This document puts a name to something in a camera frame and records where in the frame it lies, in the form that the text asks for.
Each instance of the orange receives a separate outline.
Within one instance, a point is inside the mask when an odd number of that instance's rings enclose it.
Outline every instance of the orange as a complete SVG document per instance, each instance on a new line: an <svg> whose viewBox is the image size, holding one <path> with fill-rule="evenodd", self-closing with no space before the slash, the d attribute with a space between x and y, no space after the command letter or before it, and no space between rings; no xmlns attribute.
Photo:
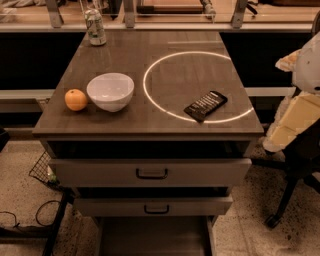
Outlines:
<svg viewBox="0 0 320 256"><path fill-rule="evenodd" d="M86 95L78 89L71 89L67 91L64 100L67 107L73 111L80 111L88 105Z"/></svg>

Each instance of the white bowl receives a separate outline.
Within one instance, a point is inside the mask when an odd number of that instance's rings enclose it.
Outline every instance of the white bowl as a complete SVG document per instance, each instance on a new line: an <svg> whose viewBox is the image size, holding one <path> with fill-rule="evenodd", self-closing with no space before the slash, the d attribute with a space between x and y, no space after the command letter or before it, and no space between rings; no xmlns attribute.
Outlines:
<svg viewBox="0 0 320 256"><path fill-rule="evenodd" d="M117 112L130 102L133 89L134 82L127 75L107 73L92 79L87 86L87 93L99 108Z"/></svg>

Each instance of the drawer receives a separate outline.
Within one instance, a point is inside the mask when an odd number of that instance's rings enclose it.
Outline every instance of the drawer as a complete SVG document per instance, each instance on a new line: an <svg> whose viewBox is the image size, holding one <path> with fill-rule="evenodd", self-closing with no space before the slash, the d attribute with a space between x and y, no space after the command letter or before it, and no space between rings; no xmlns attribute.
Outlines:
<svg viewBox="0 0 320 256"><path fill-rule="evenodd" d="M95 256L213 256L208 217L103 218Z"/></svg>
<svg viewBox="0 0 320 256"><path fill-rule="evenodd" d="M242 182L251 160L52 159L64 187L230 186Z"/></svg>
<svg viewBox="0 0 320 256"><path fill-rule="evenodd" d="M83 216L214 216L224 215L233 200L214 198L78 198L74 207Z"/></svg>

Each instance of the black cable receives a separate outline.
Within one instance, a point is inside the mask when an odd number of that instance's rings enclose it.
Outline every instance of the black cable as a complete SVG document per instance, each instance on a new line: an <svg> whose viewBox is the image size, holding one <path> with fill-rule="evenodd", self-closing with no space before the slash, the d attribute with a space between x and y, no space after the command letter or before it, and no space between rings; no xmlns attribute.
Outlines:
<svg viewBox="0 0 320 256"><path fill-rule="evenodd" d="M51 204L51 203L58 203L58 204L60 205L60 201L58 201L58 200L49 200L49 201L45 202L44 204L42 204L42 205L39 207L39 209L37 210L37 212L36 212L36 222L37 222L40 226L50 227L50 226L53 225L53 222L52 222L51 224L47 224L47 225L42 224L42 223L39 221L39 219L38 219L38 215L39 215L40 211L42 210L42 208L45 207L47 204Z"/></svg>

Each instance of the cabinet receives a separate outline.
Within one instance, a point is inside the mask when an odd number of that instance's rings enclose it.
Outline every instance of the cabinet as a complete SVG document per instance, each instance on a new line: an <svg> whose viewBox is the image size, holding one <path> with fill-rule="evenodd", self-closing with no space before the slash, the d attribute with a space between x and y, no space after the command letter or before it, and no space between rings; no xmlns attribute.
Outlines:
<svg viewBox="0 0 320 256"><path fill-rule="evenodd" d="M107 35L102 47L82 41L33 134L96 221L97 255L213 255L212 225L263 132L224 44L209 31ZM68 88L107 72L135 82L126 108L67 109ZM210 89L229 101L197 123L183 109Z"/></svg>

